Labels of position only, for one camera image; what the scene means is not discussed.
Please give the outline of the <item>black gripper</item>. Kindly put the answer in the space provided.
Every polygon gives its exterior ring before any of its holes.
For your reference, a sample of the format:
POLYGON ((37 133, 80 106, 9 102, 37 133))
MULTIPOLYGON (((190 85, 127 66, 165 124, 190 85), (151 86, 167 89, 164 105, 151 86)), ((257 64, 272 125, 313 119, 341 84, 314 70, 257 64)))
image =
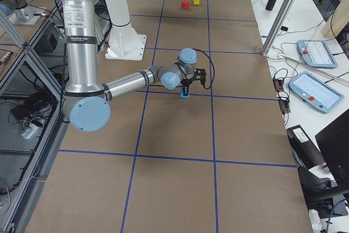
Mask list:
POLYGON ((193 79, 183 79, 181 81, 184 96, 189 96, 189 86, 192 84, 192 82, 193 82, 193 79))

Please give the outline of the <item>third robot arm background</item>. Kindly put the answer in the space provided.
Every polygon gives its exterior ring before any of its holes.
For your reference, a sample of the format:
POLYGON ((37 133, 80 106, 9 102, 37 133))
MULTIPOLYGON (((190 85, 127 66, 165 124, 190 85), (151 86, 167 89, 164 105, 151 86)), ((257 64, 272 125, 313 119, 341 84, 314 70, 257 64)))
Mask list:
POLYGON ((46 16, 42 9, 31 7, 26 0, 1 0, 1 12, 17 26, 34 26, 40 17, 46 16))

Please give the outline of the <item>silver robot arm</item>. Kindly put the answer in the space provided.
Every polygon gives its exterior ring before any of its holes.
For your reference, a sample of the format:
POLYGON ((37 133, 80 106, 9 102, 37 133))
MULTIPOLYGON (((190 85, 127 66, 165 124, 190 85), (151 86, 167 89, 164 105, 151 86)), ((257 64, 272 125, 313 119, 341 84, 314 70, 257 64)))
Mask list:
MULTIPOLYGON (((153 65, 128 76, 101 84, 98 79, 98 37, 95 4, 98 0, 59 0, 63 5, 69 81, 65 87, 63 113, 78 130, 93 132, 109 120, 109 102, 156 82, 176 88, 194 76, 196 52, 186 48, 172 66, 153 65)), ((106 58, 141 60, 147 37, 131 25, 127 0, 105 0, 111 21, 106 58)))

